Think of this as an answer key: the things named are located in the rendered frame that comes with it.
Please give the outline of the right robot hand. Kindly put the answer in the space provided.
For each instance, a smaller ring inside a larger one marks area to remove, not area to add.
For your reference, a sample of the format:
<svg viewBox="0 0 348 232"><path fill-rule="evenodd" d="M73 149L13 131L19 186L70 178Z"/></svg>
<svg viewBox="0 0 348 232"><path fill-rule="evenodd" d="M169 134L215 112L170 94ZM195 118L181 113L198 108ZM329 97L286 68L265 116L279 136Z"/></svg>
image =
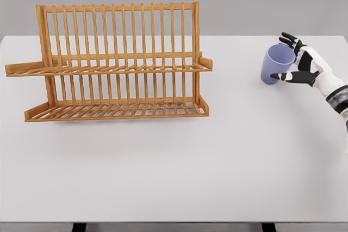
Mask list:
<svg viewBox="0 0 348 232"><path fill-rule="evenodd" d="M290 47L295 54L294 64L298 71L286 73L273 73L270 77L289 83L309 84L315 83L316 77L322 73L332 73L328 63L310 46L305 45L297 37L282 32L280 43Z"/></svg>

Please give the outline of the wooden two-tier dish rack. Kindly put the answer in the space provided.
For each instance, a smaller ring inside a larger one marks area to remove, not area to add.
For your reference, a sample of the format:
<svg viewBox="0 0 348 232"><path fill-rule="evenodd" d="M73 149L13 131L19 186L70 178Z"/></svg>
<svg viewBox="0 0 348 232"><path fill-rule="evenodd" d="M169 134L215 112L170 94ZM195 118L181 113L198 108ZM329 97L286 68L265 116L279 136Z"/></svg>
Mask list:
<svg viewBox="0 0 348 232"><path fill-rule="evenodd" d="M36 16L41 61L5 66L45 79L27 122L208 116L198 2L37 5Z"/></svg>

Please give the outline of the lavender plastic cup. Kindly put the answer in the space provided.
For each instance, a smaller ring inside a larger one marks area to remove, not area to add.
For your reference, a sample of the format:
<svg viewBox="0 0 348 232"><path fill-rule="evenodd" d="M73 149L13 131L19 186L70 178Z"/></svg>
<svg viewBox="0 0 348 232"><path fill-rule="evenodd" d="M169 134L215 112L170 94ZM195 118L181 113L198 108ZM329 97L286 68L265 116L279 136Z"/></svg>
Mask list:
<svg viewBox="0 0 348 232"><path fill-rule="evenodd" d="M261 80L266 84L277 83L277 80L271 78L270 74L286 72L294 60L295 53L290 47L282 44L270 46L263 60Z"/></svg>

